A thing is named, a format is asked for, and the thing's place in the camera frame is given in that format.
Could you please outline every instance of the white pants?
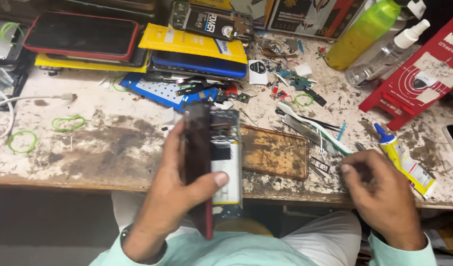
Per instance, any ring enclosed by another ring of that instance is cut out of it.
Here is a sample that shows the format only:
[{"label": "white pants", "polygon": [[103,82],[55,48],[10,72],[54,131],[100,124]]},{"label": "white pants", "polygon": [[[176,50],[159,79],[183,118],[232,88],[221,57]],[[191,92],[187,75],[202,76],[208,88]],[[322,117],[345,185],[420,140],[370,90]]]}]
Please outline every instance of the white pants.
[{"label": "white pants", "polygon": [[[112,192],[113,212],[120,231],[134,221],[145,196],[136,192]],[[181,227],[166,240],[195,232],[194,225],[184,219]],[[354,214],[334,212],[313,220],[281,240],[318,266],[354,266],[361,243],[361,226]]]}]

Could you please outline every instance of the glue tube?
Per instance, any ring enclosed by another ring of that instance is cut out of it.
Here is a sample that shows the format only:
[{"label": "glue tube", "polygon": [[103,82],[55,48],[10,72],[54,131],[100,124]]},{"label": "glue tube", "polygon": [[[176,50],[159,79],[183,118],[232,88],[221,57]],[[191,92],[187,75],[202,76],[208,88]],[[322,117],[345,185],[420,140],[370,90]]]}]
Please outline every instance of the glue tube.
[{"label": "glue tube", "polygon": [[425,199],[435,189],[435,179],[420,167],[410,154],[401,146],[396,136],[386,135],[386,131],[377,123],[374,124],[377,133],[381,135],[379,146],[389,157],[394,166],[405,174],[410,180],[410,185],[415,188]]}]

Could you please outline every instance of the hand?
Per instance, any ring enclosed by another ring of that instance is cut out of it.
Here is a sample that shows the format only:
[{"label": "hand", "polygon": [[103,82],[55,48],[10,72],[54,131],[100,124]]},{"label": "hand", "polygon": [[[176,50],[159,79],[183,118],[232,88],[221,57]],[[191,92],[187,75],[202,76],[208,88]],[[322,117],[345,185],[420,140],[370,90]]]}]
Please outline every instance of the hand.
[{"label": "hand", "polygon": [[184,160],[183,130],[184,121],[181,120],[170,131],[158,173],[123,244],[124,253],[133,261],[156,255],[167,235],[179,228],[188,210],[211,198],[228,182],[225,172],[213,172],[190,185],[182,184],[179,171]]},{"label": "hand", "polygon": [[[423,249],[426,239],[406,176],[375,150],[348,155],[341,163],[345,183],[363,220],[391,247]],[[362,182],[357,167],[364,167],[371,173],[371,182]]]}]

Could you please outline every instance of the fingernail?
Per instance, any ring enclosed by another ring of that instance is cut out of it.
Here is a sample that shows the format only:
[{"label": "fingernail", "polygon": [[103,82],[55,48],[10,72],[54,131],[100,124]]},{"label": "fingernail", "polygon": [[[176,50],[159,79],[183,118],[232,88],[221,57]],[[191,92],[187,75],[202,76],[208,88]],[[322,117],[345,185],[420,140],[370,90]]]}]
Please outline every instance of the fingernail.
[{"label": "fingernail", "polygon": [[342,171],[343,173],[348,172],[350,169],[351,169],[351,166],[349,166],[349,164],[342,164],[342,165],[341,165],[341,171]]},{"label": "fingernail", "polygon": [[217,185],[218,185],[219,187],[222,187],[222,186],[224,186],[226,183],[228,183],[229,177],[228,177],[228,174],[225,173],[225,172],[218,172],[218,173],[213,177],[213,180],[215,180],[215,183],[217,183]]}]

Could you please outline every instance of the plastic bottle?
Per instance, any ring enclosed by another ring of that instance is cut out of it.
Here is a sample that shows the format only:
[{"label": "plastic bottle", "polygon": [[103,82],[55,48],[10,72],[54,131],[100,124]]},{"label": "plastic bottle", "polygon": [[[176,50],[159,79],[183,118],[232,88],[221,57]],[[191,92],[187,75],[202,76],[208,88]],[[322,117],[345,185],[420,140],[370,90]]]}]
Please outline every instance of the plastic bottle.
[{"label": "plastic bottle", "polygon": [[427,199],[435,189],[435,179],[410,157],[410,154],[401,146],[396,136],[387,135],[386,131],[377,123],[374,124],[374,127],[377,133],[381,135],[379,146],[383,152],[392,161],[395,168],[410,180],[410,186]]},{"label": "plastic bottle", "polygon": [[409,0],[382,0],[366,10],[327,53],[327,64],[346,69],[397,20]]},{"label": "plastic bottle", "polygon": [[345,77],[349,84],[353,87],[362,87],[384,75],[409,56],[410,50],[407,48],[414,44],[428,27],[430,23],[424,19],[412,28],[402,31],[388,44],[381,45],[381,51],[371,59],[361,60],[369,57],[368,51],[373,52],[372,49],[368,49],[346,70]]}]

